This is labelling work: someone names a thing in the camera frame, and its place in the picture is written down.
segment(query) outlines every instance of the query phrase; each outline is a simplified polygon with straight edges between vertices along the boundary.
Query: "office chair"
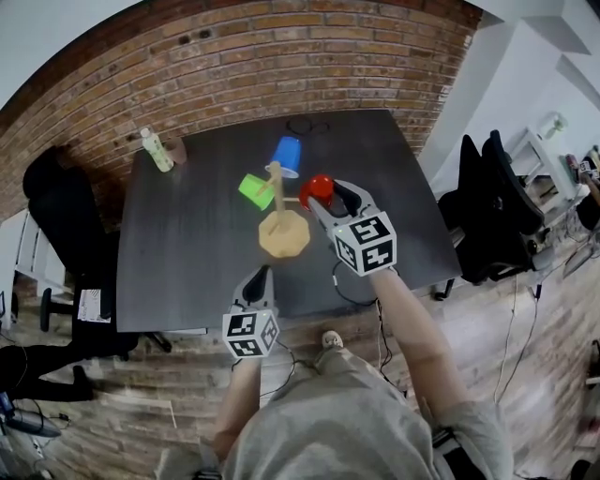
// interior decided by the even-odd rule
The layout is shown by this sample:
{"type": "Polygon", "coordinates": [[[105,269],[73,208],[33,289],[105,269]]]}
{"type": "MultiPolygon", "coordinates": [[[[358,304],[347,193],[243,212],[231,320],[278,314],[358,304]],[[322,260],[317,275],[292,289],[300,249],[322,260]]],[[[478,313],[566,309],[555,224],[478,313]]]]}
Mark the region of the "office chair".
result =
{"type": "MultiPolygon", "coordinates": [[[[47,332],[51,313],[72,318],[73,341],[85,345],[89,357],[119,355],[138,344],[138,334],[116,331],[116,271],[119,232],[106,234],[100,221],[94,193],[81,168],[64,170],[57,161],[60,150],[44,152],[26,170],[23,191],[29,212],[48,237],[65,268],[75,277],[72,306],[52,301],[47,289],[41,302],[40,328],[47,332]],[[78,317],[83,290],[100,290],[100,319],[84,322],[78,317]]],[[[147,334],[165,352],[171,344],[147,334]]]]}
{"type": "MultiPolygon", "coordinates": [[[[460,228],[457,244],[462,277],[478,285],[537,269],[534,243],[524,235],[537,233],[544,214],[527,196],[504,152],[500,133],[494,130],[479,155],[468,135],[462,139],[458,188],[444,194],[438,206],[449,231],[460,228]]],[[[452,290],[449,280],[443,300],[452,290]]]]}

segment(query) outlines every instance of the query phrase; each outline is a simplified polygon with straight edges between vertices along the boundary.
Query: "floor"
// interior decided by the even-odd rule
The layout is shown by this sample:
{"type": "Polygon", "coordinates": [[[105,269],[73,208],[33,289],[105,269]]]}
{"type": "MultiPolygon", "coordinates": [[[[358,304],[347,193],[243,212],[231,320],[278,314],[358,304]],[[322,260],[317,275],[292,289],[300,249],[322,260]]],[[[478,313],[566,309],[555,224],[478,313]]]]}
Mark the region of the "floor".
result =
{"type": "MultiPolygon", "coordinates": [[[[561,259],[556,264],[578,246],[569,239],[560,241],[561,259]]],[[[599,276],[600,262],[588,262],[568,279],[562,280],[559,268],[544,280],[532,341],[502,399],[520,475],[564,478],[575,459],[589,455],[574,445],[591,342],[600,334],[599,276]]],[[[460,370],[477,398],[493,396],[514,302],[505,379],[529,335],[535,305],[527,281],[525,275],[519,276],[516,290],[513,279],[480,287],[464,285],[443,303],[422,297],[454,347],[460,370]]],[[[12,339],[23,345],[67,343],[68,319],[56,317],[51,333],[44,334],[38,330],[35,300],[31,304],[10,331],[12,339]]],[[[281,340],[300,358],[314,355],[321,331],[333,328],[352,352],[377,365],[378,323],[373,310],[320,322],[284,322],[283,328],[281,340]]],[[[144,339],[128,362],[87,362],[86,371],[97,387],[93,402],[40,402],[44,414],[66,413],[71,423],[62,437],[42,446],[46,459],[37,462],[36,468],[46,468],[56,478],[142,480],[153,478],[162,448],[176,444],[193,448],[199,439],[209,439],[232,359],[218,332],[172,337],[172,342],[169,354],[144,339]]],[[[0,343],[7,342],[0,338],[0,343]]],[[[392,338],[388,343],[394,359],[386,374],[398,386],[409,387],[414,403],[398,346],[392,338]]],[[[274,351],[264,362],[262,390],[277,388],[289,371],[289,354],[283,349],[274,351]]],[[[50,377],[66,382],[72,378],[67,368],[50,377]]],[[[21,406],[36,409],[29,400],[21,406]]],[[[24,453],[30,441],[22,434],[12,438],[22,467],[30,469],[36,459],[24,453]]]]}

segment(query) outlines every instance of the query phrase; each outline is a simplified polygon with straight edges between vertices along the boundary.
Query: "dark table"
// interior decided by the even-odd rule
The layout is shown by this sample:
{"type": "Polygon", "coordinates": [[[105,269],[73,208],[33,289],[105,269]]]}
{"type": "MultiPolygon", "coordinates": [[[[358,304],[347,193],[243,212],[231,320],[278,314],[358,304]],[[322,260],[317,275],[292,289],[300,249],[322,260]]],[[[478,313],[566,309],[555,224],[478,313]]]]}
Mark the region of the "dark table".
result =
{"type": "MultiPolygon", "coordinates": [[[[237,191],[246,173],[268,178],[264,166],[284,135],[302,142],[300,178],[284,181],[286,196],[317,173],[353,182],[396,228],[396,268],[411,289],[460,275],[428,182],[389,112],[267,119],[186,137],[187,163],[167,173],[145,152],[137,154],[119,246],[119,331],[220,328],[236,285],[264,263],[274,268],[283,317],[350,305],[334,289],[338,259],[312,214],[287,203],[307,218],[311,240],[298,257],[277,260],[258,243],[258,225],[273,207],[261,212],[237,191]]],[[[373,298],[368,280],[345,265],[337,278],[346,296],[373,298]]]]}

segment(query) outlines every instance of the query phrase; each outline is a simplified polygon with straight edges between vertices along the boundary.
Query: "blue cup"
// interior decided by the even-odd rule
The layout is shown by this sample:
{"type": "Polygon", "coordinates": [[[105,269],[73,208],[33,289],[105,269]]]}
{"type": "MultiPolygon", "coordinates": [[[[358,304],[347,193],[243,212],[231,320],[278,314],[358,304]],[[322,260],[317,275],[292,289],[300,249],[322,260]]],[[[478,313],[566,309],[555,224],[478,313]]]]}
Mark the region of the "blue cup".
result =
{"type": "MultiPolygon", "coordinates": [[[[300,141],[294,137],[281,137],[275,154],[271,161],[281,164],[281,175],[285,178],[298,178],[298,164],[300,163],[300,141]]],[[[264,167],[270,173],[270,166],[264,167]]]]}

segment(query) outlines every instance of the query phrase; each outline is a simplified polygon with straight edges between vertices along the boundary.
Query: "brick wall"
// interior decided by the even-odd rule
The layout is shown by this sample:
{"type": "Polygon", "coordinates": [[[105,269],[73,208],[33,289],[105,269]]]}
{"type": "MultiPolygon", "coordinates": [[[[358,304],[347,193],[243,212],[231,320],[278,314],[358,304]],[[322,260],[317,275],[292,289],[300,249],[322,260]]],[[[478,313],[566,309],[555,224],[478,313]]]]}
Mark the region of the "brick wall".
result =
{"type": "Polygon", "coordinates": [[[0,218],[25,206],[29,163],[67,143],[118,221],[148,125],[166,139],[275,115],[389,109],[418,153],[481,15],[461,0],[170,1],[78,38],[0,112],[0,218]]]}

